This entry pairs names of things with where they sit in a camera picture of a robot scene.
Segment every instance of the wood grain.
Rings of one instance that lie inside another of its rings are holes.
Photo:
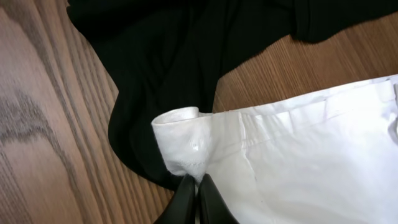
[[[0,223],[152,223],[172,192],[108,144],[118,91],[65,0],[0,0]],[[285,37],[218,83],[214,111],[398,73],[398,14],[320,44]]]
[[[111,150],[118,92],[66,6],[0,0],[0,223],[152,223],[172,193]]]
[[[284,37],[219,80],[213,111],[396,74],[397,40],[398,13],[350,27],[319,44]]]

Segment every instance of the black clothing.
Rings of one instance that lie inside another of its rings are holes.
[[[150,122],[177,108],[211,112],[218,79],[291,34],[319,42],[398,10],[397,0],[69,0],[68,15],[119,89],[110,144],[125,165],[168,189]]]

